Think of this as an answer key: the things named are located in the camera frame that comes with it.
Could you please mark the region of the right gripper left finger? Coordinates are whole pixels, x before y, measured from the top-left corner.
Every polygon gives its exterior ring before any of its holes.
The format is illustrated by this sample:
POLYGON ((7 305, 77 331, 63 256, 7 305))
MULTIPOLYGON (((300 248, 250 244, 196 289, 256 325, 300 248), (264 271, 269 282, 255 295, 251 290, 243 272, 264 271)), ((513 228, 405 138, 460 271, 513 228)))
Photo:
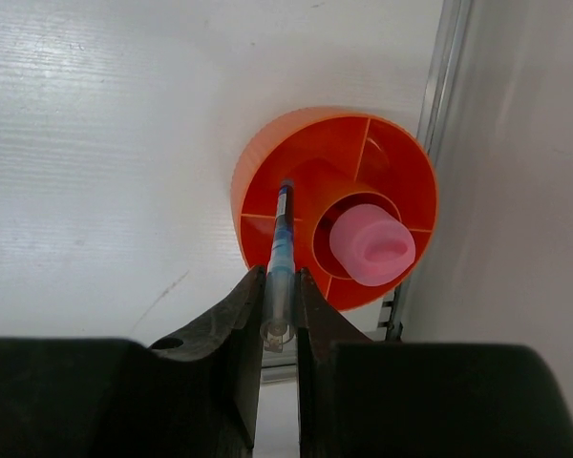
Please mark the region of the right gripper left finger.
POLYGON ((248 457, 265 270, 149 346, 0 338, 0 457, 248 457))

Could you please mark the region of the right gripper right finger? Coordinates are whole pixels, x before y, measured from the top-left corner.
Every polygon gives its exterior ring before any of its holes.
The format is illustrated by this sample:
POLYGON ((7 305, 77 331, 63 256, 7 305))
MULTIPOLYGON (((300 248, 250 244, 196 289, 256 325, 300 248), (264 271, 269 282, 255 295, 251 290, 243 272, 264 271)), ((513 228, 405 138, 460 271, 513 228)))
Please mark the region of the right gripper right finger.
POLYGON ((304 457, 573 457, 573 419, 522 345, 375 342, 295 278, 304 457))

